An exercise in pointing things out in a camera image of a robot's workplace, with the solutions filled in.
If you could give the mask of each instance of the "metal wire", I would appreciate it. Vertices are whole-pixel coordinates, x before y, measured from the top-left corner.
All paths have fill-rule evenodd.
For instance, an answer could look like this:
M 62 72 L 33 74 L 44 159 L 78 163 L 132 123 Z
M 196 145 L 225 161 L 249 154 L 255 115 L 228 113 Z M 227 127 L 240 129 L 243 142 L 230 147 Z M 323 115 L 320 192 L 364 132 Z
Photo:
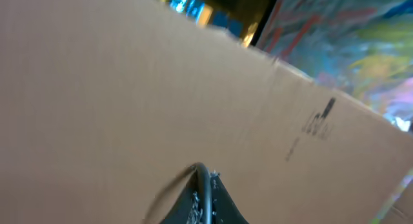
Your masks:
M 161 192 L 156 196 L 154 202 L 148 209 L 145 215 L 143 224 L 154 223 L 152 220 L 156 212 L 157 207 L 161 204 L 163 198 L 176 187 L 179 182 L 185 179 L 193 172 L 197 172 L 198 187 L 199 187 L 199 199 L 200 207 L 202 211 L 202 220 L 204 224 L 212 224 L 212 188 L 210 182 L 209 171 L 203 163 L 194 163 L 193 165 L 184 169 L 179 173 Z

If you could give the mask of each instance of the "corrugated cardboard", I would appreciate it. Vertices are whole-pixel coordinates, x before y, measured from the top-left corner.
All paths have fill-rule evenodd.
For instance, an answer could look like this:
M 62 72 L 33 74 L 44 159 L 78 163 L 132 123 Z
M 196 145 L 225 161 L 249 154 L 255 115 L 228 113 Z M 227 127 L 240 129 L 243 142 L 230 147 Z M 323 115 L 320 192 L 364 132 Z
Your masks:
M 413 184 L 410 183 L 400 198 L 383 218 L 382 224 L 413 223 Z
M 139 223 L 202 161 L 251 223 L 367 223 L 412 138 L 155 0 L 0 0 L 0 223 Z

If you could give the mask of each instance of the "cardboard box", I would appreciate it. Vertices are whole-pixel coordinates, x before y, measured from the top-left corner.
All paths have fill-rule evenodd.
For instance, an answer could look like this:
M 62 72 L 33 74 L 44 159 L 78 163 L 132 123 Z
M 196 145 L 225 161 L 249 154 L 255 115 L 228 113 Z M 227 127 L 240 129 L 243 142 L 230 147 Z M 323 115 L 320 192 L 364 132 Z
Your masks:
M 251 223 L 367 223 L 413 141 L 155 0 L 0 0 L 0 223 L 139 223 L 201 161 Z
M 413 223 L 413 183 L 408 184 L 401 196 L 391 206 L 382 224 Z

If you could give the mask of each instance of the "red line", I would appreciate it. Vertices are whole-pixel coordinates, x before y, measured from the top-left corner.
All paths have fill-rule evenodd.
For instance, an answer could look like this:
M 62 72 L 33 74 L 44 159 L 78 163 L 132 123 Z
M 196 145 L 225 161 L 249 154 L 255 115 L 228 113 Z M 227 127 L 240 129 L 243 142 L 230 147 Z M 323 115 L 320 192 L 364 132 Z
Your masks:
M 282 53 L 281 56 L 282 58 L 288 56 L 289 54 L 291 54 L 292 49 L 294 49 L 294 47 L 297 46 L 297 44 L 299 43 L 299 41 L 301 40 L 301 38 L 303 38 L 304 34 L 307 33 L 311 26 L 314 25 L 315 23 L 317 23 L 319 21 L 319 17 L 316 15 L 313 15 L 305 24 L 304 26 L 301 28 L 301 30 L 299 31 L 299 33 L 297 34 L 297 36 L 294 38 L 294 40 L 292 40 L 290 46 L 288 46 L 287 49 L 285 49 Z
M 274 35 L 272 36 L 272 40 L 270 45 L 267 47 L 265 50 L 267 53 L 270 53 L 272 49 L 274 49 L 276 43 L 278 42 L 279 38 L 281 37 L 281 34 L 283 33 L 283 29 L 281 27 L 276 28 L 274 31 Z
M 284 0 L 278 0 L 278 2 L 276 3 L 276 7 L 274 9 L 274 13 L 272 14 L 269 25 L 271 25 L 274 22 L 274 20 L 276 19 L 276 16 L 278 15 L 279 11 L 281 10 L 281 5 L 282 5 L 283 1 Z
M 348 21 L 351 19 L 363 18 L 368 15 L 372 15 L 376 13 L 377 10 L 374 8 L 366 8 L 363 10 L 355 10 L 355 11 L 344 11 L 340 12 L 336 17 L 336 22 Z

